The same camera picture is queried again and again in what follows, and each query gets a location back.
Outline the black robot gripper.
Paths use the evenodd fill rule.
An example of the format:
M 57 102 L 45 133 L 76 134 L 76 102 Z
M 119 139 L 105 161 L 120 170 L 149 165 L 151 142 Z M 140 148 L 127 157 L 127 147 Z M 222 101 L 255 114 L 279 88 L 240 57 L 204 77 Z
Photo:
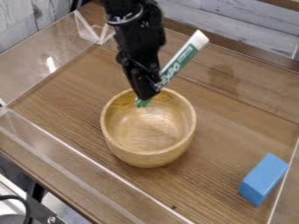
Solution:
M 135 68 L 144 51 L 163 46 L 164 16 L 157 5 L 105 5 L 107 23 L 115 28 L 117 44 L 116 62 L 131 70 L 131 84 L 136 96 L 145 101 L 156 95 L 160 87 L 160 66 L 151 63 L 148 72 Z

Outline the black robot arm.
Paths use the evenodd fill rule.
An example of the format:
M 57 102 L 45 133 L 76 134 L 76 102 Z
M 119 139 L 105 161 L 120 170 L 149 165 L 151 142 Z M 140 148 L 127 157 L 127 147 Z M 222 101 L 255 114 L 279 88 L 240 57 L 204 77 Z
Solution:
M 105 22 L 115 29 L 116 62 L 136 97 L 147 101 L 160 92 L 159 50 L 165 44 L 164 15 L 155 0 L 103 0 Z

